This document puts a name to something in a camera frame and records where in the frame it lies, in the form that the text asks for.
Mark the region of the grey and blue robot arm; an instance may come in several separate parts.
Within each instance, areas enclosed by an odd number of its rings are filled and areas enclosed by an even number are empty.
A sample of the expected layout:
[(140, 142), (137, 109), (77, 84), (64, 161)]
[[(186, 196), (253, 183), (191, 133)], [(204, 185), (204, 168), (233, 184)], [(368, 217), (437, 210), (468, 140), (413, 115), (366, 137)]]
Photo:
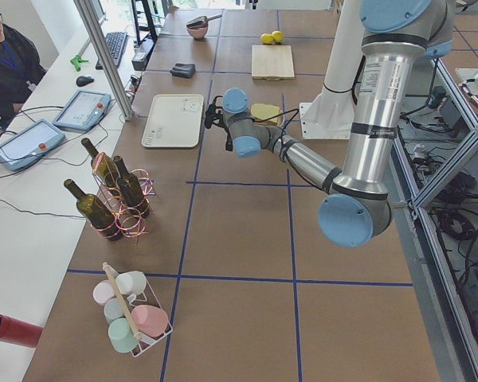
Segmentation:
[(455, 7), (453, 1), (344, 2), (323, 90), (303, 112), (308, 122), (351, 125), (343, 166), (280, 127), (256, 123), (240, 88), (225, 92), (221, 112), (206, 123), (226, 131), (237, 156), (269, 150), (324, 191), (318, 215), (323, 234), (345, 248), (361, 246), (390, 225), (384, 174), (406, 83), (416, 60), (451, 49)]

